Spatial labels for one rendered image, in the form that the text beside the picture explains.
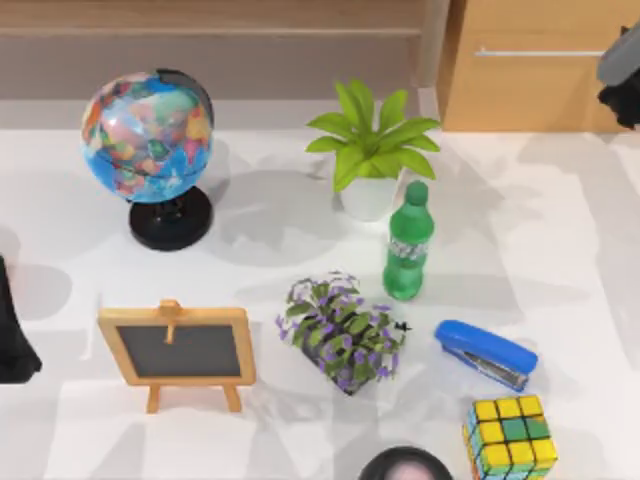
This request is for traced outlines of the pale grey rounded box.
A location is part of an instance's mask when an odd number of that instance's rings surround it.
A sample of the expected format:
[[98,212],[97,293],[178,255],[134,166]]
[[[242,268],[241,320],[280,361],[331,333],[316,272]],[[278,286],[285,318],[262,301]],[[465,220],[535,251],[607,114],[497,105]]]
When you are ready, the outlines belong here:
[[628,80],[640,68],[640,36],[629,31],[604,52],[597,66],[597,79],[616,86]]

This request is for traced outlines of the wooden cupboard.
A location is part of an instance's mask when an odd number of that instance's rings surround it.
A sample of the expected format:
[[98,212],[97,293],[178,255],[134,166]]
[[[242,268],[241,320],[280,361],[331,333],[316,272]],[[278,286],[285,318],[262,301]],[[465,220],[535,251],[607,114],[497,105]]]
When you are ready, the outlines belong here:
[[592,57],[477,57],[488,50],[606,50],[640,0],[450,0],[436,92],[446,131],[621,131]]

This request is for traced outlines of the green plant in white pot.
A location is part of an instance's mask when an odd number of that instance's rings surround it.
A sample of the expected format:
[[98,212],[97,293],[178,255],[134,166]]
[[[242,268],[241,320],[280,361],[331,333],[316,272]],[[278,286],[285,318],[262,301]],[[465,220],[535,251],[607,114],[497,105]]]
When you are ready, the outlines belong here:
[[403,170],[433,180],[427,155],[439,145],[428,135],[440,122],[425,116],[405,116],[408,91],[399,89],[376,105],[362,81],[334,85],[341,109],[307,122],[321,136],[307,153],[332,154],[332,188],[345,213],[365,222],[377,221],[391,209]]

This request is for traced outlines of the green bottle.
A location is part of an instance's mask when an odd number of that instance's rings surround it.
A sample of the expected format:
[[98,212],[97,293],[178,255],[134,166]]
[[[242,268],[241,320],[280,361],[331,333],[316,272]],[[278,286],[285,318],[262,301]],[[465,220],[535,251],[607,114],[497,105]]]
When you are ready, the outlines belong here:
[[402,204],[390,218],[383,286],[396,300],[411,300],[423,284],[429,242],[435,230],[428,198],[424,182],[410,182]]

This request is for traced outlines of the blue stapler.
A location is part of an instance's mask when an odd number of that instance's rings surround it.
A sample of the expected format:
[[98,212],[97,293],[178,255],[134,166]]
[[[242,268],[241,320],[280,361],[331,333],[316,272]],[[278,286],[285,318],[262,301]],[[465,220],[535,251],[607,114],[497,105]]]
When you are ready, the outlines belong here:
[[460,320],[441,321],[434,337],[443,351],[516,392],[525,389],[538,363],[533,351]]

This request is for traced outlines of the colourful puzzle cube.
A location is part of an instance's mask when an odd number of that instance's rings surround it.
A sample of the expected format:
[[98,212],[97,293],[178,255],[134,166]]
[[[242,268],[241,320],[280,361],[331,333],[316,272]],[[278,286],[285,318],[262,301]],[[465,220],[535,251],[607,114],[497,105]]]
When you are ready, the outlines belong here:
[[558,460],[536,395],[473,401],[462,434],[473,480],[546,480]]

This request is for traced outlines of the purple flower plant dark pot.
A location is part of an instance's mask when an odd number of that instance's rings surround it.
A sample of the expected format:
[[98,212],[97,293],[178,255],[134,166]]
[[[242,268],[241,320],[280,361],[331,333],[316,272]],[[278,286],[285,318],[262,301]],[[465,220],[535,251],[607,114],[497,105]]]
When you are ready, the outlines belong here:
[[367,305],[358,279],[338,270],[296,281],[275,323],[281,340],[349,396],[370,381],[394,378],[411,330],[390,306]]

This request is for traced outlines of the wooden open shelf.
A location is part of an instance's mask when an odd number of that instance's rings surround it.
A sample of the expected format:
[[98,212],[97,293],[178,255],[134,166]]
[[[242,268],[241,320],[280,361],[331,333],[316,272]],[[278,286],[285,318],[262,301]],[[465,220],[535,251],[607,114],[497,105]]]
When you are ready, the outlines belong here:
[[449,0],[0,0],[0,98],[79,100],[169,67],[222,99],[311,99],[351,77],[433,82]]

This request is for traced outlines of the black round cup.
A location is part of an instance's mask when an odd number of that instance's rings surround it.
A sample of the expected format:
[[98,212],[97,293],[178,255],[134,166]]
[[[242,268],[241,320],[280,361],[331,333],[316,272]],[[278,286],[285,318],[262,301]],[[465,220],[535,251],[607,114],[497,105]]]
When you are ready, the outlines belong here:
[[454,480],[448,468],[428,451],[395,446],[376,455],[357,480]]

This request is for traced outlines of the world globe on black stand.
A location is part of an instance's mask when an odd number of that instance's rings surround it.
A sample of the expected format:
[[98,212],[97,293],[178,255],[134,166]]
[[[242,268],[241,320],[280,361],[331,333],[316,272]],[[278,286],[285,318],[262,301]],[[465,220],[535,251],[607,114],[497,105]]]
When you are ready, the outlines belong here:
[[206,89],[181,70],[157,68],[101,87],[82,117],[85,162],[129,206],[132,236],[156,251],[204,237],[213,207],[197,182],[213,151],[214,109]]

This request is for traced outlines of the wooden framed blackboard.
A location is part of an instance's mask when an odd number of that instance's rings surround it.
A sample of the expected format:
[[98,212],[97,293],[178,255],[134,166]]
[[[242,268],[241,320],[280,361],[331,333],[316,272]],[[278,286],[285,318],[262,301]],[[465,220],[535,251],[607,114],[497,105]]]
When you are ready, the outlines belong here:
[[146,412],[160,408],[164,387],[220,387],[239,412],[238,389],[256,383],[247,311],[186,308],[166,299],[154,308],[102,308],[97,323],[130,386],[149,388]]

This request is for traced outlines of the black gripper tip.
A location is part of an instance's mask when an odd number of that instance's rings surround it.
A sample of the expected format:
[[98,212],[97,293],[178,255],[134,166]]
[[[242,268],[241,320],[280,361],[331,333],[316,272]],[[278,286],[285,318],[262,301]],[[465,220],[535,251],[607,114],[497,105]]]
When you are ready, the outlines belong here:
[[41,369],[42,361],[18,321],[6,263],[0,255],[0,384],[26,384]]

